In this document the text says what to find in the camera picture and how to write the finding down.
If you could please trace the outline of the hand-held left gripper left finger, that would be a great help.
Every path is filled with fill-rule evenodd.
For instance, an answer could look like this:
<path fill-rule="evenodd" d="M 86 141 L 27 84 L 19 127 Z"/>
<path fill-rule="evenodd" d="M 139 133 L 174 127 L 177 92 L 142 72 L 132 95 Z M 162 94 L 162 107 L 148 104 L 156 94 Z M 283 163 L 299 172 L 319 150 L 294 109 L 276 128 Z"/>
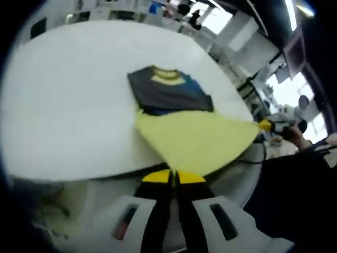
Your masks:
<path fill-rule="evenodd" d="M 95 222 L 87 252 L 162 252 L 170 219 L 173 174 L 148 174 L 132 196 L 119 198 Z"/>

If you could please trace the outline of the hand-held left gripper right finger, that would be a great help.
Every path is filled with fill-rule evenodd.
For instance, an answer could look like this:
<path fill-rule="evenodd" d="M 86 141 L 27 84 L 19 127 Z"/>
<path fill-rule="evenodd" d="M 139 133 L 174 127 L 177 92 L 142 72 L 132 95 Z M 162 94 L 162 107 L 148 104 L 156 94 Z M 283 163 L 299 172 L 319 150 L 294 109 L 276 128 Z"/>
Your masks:
<path fill-rule="evenodd" d="M 224 196 L 215 196 L 205 179 L 178 170 L 179 218 L 189 252 L 290 252 L 294 243 L 272 238 L 255 219 Z"/>

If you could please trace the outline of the person's right hand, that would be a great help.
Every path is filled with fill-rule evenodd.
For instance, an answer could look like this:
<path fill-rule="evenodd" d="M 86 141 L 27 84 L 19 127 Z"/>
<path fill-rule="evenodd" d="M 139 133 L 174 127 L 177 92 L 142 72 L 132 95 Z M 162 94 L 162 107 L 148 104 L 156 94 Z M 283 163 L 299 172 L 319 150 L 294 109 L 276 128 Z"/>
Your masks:
<path fill-rule="evenodd" d="M 307 140 L 297 125 L 285 128 L 282 132 L 282 137 L 293 143 L 298 150 L 305 150 L 312 145 L 310 140 Z"/>

